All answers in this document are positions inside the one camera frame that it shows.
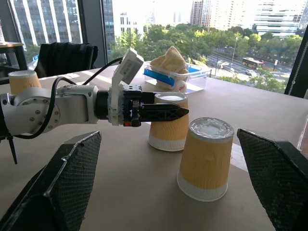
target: upside-down paper cup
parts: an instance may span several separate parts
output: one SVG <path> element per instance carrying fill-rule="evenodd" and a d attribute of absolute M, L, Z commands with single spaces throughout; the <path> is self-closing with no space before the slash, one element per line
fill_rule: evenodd
<path fill-rule="evenodd" d="M 27 88 L 41 88 L 38 75 L 35 71 L 14 71 L 9 73 L 12 95 L 17 95 Z"/>
<path fill-rule="evenodd" d="M 228 188 L 234 130 L 215 118 L 199 118 L 189 125 L 177 181 L 180 189 L 198 201 L 215 201 Z"/>
<path fill-rule="evenodd" d="M 188 108 L 186 94 L 181 92 L 163 92 L 155 95 L 155 103 L 174 103 Z M 163 151 L 180 151 L 184 149 L 187 130 L 188 115 L 170 122 L 152 122 L 149 144 Z"/>

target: window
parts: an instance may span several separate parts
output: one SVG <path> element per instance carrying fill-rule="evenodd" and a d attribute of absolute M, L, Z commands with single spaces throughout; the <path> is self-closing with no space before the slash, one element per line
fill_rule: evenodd
<path fill-rule="evenodd" d="M 132 22 L 132 32 L 139 36 L 131 37 L 138 43 L 130 44 L 138 44 L 137 52 L 146 61 L 175 46 L 186 62 L 211 69 L 214 78 L 284 93 L 308 24 L 307 1 L 294 0 L 292 7 L 279 0 L 240 2 L 170 0 L 165 10 L 164 1 L 113 1 L 114 35 L 124 36 L 117 23 L 120 17 L 121 25 Z M 113 47 L 118 50 L 108 53 L 109 60 L 128 48 L 117 45 Z M 244 58 L 258 63 L 243 62 Z"/>
<path fill-rule="evenodd" d="M 33 62 L 42 43 L 82 43 L 79 15 L 72 11 L 72 7 L 78 7 L 77 1 L 10 0 L 10 3 L 13 17 L 20 25 L 18 33 L 26 47 L 28 63 Z"/>

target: black cable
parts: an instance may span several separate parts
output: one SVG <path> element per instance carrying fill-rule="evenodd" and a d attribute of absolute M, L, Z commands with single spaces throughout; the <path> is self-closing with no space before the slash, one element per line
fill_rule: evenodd
<path fill-rule="evenodd" d="M 49 123 L 49 121 L 51 119 L 53 108 L 54 108 L 54 105 L 55 105 L 54 103 L 56 101 L 57 86 L 58 86 L 58 84 L 59 84 L 59 82 L 61 80 L 66 81 L 66 82 L 68 82 L 70 84 L 76 85 L 75 82 L 73 82 L 70 79 L 67 79 L 65 77 L 58 77 L 58 78 L 56 78 L 56 80 L 53 82 L 53 85 L 52 85 L 52 88 L 51 88 L 51 97 L 50 97 L 49 107 L 48 107 L 48 111 L 47 111 L 47 114 L 46 114 L 46 118 L 45 118 L 44 123 L 42 124 L 42 126 L 33 135 L 16 135 L 15 137 L 29 140 L 29 139 L 34 139 L 37 136 L 39 136 L 40 134 L 42 134 L 42 132 L 45 130 L 45 128 L 47 127 L 47 125 L 48 125 L 48 123 Z"/>
<path fill-rule="evenodd" d="M 107 67 L 111 66 L 112 64 L 115 64 L 117 62 L 121 62 L 123 57 L 117 58 L 109 63 L 107 63 L 105 66 L 103 66 L 101 69 L 99 69 L 94 75 L 92 75 L 86 82 L 83 83 L 83 85 L 87 85 L 90 83 L 95 77 L 98 76 L 99 73 L 101 73 L 103 70 L 105 70 Z"/>

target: table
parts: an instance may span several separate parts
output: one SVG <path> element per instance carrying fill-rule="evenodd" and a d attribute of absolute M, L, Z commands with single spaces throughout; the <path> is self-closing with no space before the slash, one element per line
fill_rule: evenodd
<path fill-rule="evenodd" d="M 108 89 L 115 67 L 93 81 Z M 70 75 L 85 81 L 95 71 Z M 54 78 L 40 79 L 50 87 Z M 143 81 L 142 70 L 132 82 L 143 90 L 155 90 Z M 0 86 L 0 92 L 9 91 Z M 212 116 L 234 129 L 249 128 L 288 139 L 297 144 L 308 114 L 308 101 L 216 79 L 208 79 L 206 90 L 188 95 L 190 121 Z M 8 143 L 1 143 L 0 215 L 50 158 L 69 138 L 100 130 L 103 140 L 96 168 L 93 192 L 82 231 L 273 231 L 247 172 L 232 166 L 226 195 L 215 202 L 201 203 L 178 188 L 176 174 L 181 152 L 166 153 L 147 143 L 150 126 L 113 127 L 106 121 L 97 125 L 64 125 L 26 141 L 15 139 L 18 165 L 14 165 Z"/>
<path fill-rule="evenodd" d="M 8 53 L 15 53 L 16 59 L 17 59 L 18 65 L 19 65 L 19 69 L 0 65 L 0 71 L 4 71 L 4 74 L 2 74 L 2 76 L 6 77 L 8 75 L 8 73 L 12 72 L 12 71 L 27 70 L 28 69 L 22 43 L 20 43 L 20 42 L 0 43 L 0 54 L 3 54 L 3 53 L 6 54 L 6 57 L 8 59 L 10 66 L 12 66 L 12 64 L 11 64 L 10 58 L 8 56 Z"/>

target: street lamp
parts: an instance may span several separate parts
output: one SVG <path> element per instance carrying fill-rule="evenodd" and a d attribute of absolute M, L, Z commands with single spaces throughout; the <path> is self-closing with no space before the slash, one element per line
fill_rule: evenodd
<path fill-rule="evenodd" d="M 235 48 L 236 48 L 236 42 L 237 42 L 237 37 L 235 38 L 235 45 L 234 45 L 234 49 L 233 49 L 233 55 L 232 55 L 232 61 L 231 61 L 231 65 L 230 65 L 230 71 L 231 71 L 232 64 L 233 64 L 233 58 L 234 58 L 234 53 L 235 53 Z"/>

